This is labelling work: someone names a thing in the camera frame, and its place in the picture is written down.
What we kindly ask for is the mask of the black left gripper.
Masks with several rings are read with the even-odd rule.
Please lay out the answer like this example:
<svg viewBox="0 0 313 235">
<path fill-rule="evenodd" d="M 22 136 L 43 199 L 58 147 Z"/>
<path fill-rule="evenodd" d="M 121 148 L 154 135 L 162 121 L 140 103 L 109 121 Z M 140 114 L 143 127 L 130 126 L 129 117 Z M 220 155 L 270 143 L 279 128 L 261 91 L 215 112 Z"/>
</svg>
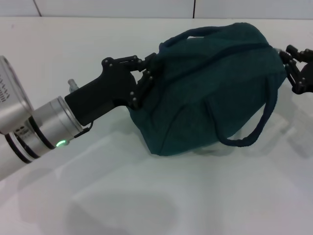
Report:
<svg viewBox="0 0 313 235">
<path fill-rule="evenodd" d="M 152 73 L 160 72 L 155 64 L 156 53 L 144 59 L 136 55 L 102 60 L 98 78 L 65 96 L 65 102 L 80 124 L 90 124 L 118 106 L 141 108 L 154 85 Z M 136 83 L 132 71 L 142 72 Z"/>
</svg>

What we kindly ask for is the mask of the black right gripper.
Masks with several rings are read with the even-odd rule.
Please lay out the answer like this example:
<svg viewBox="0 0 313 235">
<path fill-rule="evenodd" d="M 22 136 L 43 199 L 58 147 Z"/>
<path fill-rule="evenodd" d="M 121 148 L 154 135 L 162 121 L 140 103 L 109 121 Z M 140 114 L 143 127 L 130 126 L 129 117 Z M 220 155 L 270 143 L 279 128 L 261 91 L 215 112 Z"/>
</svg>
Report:
<svg viewBox="0 0 313 235">
<path fill-rule="evenodd" d="M 313 51 L 305 49 L 299 51 L 292 45 L 288 45 L 286 51 L 279 51 L 279 56 L 284 64 L 292 91 L 295 94 L 313 92 Z M 296 63 L 307 63 L 300 71 Z"/>
</svg>

